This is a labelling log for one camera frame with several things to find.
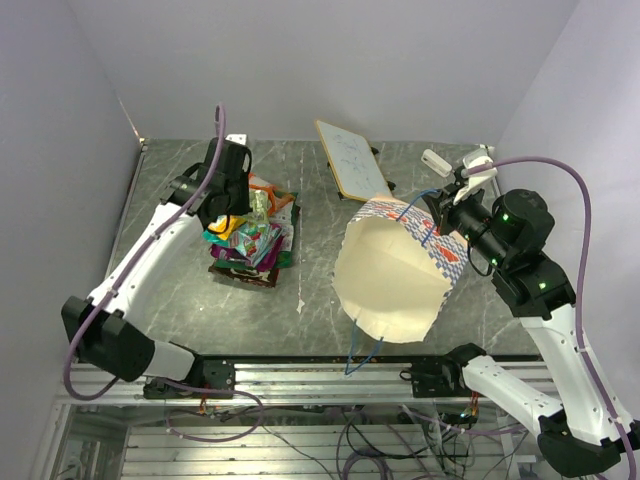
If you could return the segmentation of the small olive green packet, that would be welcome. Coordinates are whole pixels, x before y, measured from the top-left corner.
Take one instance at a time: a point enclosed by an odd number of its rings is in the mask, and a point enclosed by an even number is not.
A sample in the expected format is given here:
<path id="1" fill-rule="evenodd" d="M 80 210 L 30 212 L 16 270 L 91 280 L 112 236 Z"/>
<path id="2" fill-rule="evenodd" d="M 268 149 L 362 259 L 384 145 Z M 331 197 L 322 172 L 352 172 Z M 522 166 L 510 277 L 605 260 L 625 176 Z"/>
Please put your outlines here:
<path id="1" fill-rule="evenodd" d="M 247 215 L 247 218 L 257 224 L 268 223 L 271 201 L 267 192 L 263 190 L 251 190 L 249 192 L 249 203 L 251 212 Z"/>

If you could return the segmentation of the orange snack packet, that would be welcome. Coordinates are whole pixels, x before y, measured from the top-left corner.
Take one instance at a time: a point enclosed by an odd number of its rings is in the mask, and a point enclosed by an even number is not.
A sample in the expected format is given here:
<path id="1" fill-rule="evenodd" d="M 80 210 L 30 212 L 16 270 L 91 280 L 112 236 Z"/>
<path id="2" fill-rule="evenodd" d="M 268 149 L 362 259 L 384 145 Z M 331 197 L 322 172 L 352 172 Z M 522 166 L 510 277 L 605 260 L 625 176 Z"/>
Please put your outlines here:
<path id="1" fill-rule="evenodd" d="M 255 192 L 262 192 L 266 195 L 268 215 L 274 214 L 296 200 L 296 195 L 293 192 L 282 190 L 254 173 L 249 174 L 249 187 Z"/>

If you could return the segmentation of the yellow snack packet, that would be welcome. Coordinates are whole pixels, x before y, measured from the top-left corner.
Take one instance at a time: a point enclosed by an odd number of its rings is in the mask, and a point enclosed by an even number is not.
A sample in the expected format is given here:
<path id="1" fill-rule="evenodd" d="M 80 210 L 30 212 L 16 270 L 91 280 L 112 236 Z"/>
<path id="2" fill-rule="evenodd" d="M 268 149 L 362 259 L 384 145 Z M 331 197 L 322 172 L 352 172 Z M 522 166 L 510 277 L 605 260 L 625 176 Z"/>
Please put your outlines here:
<path id="1" fill-rule="evenodd" d="M 221 215 L 207 227 L 207 232 L 221 240 L 227 240 L 239 227 L 246 223 L 242 216 Z"/>

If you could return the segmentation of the green snack packet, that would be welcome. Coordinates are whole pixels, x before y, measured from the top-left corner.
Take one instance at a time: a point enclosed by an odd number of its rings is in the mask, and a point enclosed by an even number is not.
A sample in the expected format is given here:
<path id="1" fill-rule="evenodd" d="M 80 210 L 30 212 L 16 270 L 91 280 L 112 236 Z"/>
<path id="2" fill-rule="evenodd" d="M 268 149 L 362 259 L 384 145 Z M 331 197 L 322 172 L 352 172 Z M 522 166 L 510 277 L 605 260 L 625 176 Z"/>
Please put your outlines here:
<path id="1" fill-rule="evenodd" d="M 275 267 L 289 268 L 293 265 L 295 229 L 299 218 L 300 207 L 297 203 L 298 193 L 291 193 L 293 200 L 270 216 L 270 221 L 281 227 L 282 243 L 277 255 Z"/>

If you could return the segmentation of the teal Fox's candy bag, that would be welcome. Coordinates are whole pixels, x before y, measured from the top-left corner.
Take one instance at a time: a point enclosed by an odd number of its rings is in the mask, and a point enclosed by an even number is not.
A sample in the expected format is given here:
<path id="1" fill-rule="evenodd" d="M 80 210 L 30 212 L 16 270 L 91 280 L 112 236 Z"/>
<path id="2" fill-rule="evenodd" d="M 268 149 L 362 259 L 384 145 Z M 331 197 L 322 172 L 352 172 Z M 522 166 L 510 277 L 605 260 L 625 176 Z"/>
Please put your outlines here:
<path id="1" fill-rule="evenodd" d="M 248 257 L 253 265 L 274 248 L 281 236 L 281 227 L 277 224 L 257 224 L 246 222 L 239 227 L 227 240 L 221 240 L 205 231 L 204 239 L 211 245 L 234 249 L 244 257 Z"/>

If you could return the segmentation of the purple candy bag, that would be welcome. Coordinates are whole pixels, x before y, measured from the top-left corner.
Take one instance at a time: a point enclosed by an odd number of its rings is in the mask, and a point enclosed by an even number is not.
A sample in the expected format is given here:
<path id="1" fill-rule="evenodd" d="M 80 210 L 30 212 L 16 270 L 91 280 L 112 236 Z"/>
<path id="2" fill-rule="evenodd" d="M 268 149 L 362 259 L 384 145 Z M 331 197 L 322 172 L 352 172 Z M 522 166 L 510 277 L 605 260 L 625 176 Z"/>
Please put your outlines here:
<path id="1" fill-rule="evenodd" d="M 253 269 L 258 272 L 265 272 L 273 268 L 291 266 L 291 259 L 286 252 L 280 249 L 280 246 L 281 242 L 277 241 L 275 247 L 266 253 L 256 265 L 253 265 L 248 257 L 244 257 L 234 249 L 212 244 L 209 251 L 211 256 L 220 264 L 220 268 Z"/>

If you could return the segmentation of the blue checkered paper bag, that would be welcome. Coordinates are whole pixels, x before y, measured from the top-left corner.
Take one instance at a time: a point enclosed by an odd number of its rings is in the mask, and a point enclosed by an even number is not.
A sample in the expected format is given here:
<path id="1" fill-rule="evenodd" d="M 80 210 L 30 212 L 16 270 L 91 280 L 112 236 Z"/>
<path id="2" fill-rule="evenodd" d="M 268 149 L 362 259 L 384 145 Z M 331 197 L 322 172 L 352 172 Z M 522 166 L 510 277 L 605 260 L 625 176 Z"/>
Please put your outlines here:
<path id="1" fill-rule="evenodd" d="M 375 341 L 357 361 L 351 345 L 344 374 L 371 362 L 385 343 L 423 341 L 468 263 L 468 241 L 443 235 L 434 217 L 390 196 L 366 201 L 349 221 L 332 286 L 342 310 Z"/>

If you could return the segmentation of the brown Kettle chips bag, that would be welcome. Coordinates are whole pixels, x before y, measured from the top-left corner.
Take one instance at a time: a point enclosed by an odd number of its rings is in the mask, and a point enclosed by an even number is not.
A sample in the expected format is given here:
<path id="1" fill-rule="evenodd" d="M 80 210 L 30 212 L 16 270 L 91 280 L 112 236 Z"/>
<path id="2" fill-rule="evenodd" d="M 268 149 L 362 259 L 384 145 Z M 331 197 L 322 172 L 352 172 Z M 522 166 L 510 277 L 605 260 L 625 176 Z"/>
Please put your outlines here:
<path id="1" fill-rule="evenodd" d="M 215 265 L 211 265 L 208 272 L 243 284 L 264 288 L 274 288 L 279 276 L 278 269 L 260 272 L 255 269 L 222 268 Z"/>

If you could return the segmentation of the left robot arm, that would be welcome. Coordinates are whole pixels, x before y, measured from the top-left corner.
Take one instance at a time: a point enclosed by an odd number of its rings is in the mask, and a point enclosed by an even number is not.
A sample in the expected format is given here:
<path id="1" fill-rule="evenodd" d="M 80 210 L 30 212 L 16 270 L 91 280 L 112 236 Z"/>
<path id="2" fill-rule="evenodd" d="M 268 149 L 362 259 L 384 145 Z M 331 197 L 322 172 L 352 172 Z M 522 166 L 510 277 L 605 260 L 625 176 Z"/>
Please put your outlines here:
<path id="1" fill-rule="evenodd" d="M 165 187 L 149 224 L 118 266 L 86 298 L 69 297 L 61 309 L 69 351 L 63 384 L 69 395 L 93 401 L 104 395 L 77 391 L 74 360 L 93 365 L 114 381 L 152 378 L 182 397 L 214 395 L 207 358 L 171 342 L 156 341 L 135 325 L 148 297 L 174 257 L 219 218 L 250 211 L 252 153 L 223 136 L 205 158 Z"/>

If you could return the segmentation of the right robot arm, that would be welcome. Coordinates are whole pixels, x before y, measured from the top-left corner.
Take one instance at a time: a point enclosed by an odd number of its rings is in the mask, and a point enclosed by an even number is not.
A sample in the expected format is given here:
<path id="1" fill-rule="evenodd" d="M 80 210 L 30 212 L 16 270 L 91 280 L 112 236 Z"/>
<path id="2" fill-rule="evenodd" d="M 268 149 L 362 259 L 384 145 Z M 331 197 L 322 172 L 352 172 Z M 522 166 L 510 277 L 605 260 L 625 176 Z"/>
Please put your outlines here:
<path id="1" fill-rule="evenodd" d="M 457 201 L 459 187 L 422 194 L 441 234 L 456 232 L 489 264 L 498 296 L 538 348 L 558 396 L 551 398 L 508 373 L 469 343 L 444 357 L 442 387 L 477 392 L 514 417 L 536 439 L 547 463 L 566 478 L 600 475 L 639 449 L 639 423 L 623 409 L 609 412 L 612 393 L 594 376 L 578 300 L 564 270 L 543 251 L 555 225 L 545 201 L 516 189 L 482 204 L 477 192 Z"/>

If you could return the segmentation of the white eraser block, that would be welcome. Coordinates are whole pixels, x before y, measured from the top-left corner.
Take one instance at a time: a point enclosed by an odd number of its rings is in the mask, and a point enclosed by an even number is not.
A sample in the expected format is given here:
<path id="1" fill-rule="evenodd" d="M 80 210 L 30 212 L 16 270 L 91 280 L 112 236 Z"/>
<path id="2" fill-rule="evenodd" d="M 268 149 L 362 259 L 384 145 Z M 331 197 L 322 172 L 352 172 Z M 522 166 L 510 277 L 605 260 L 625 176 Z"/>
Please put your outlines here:
<path id="1" fill-rule="evenodd" d="M 443 178 L 446 178 L 452 172 L 452 166 L 443 157 L 431 149 L 425 149 L 423 151 L 421 161 Z"/>

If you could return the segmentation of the small yellow-framed whiteboard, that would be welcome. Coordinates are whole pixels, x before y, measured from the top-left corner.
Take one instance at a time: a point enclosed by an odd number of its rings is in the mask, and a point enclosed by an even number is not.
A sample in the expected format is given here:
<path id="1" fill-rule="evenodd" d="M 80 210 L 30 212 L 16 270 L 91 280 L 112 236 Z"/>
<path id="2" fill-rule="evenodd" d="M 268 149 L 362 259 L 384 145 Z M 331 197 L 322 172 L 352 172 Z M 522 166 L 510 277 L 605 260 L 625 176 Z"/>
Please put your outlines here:
<path id="1" fill-rule="evenodd" d="M 366 202 L 376 196 L 391 195 L 371 146 L 363 136 L 321 120 L 315 120 L 314 124 L 343 197 Z"/>

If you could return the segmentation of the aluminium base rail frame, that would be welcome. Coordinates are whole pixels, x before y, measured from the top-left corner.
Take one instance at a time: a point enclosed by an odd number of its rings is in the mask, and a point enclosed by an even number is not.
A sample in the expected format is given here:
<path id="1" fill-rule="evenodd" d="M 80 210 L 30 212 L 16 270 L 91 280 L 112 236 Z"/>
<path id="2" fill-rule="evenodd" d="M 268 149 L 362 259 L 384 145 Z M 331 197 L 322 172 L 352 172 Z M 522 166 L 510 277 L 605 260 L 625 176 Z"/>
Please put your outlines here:
<path id="1" fill-rule="evenodd" d="M 437 356 L 216 359 L 209 392 L 121 382 L 55 397 L 36 479 L 337 479 L 356 452 L 395 479 L 551 479 L 533 435 Z"/>

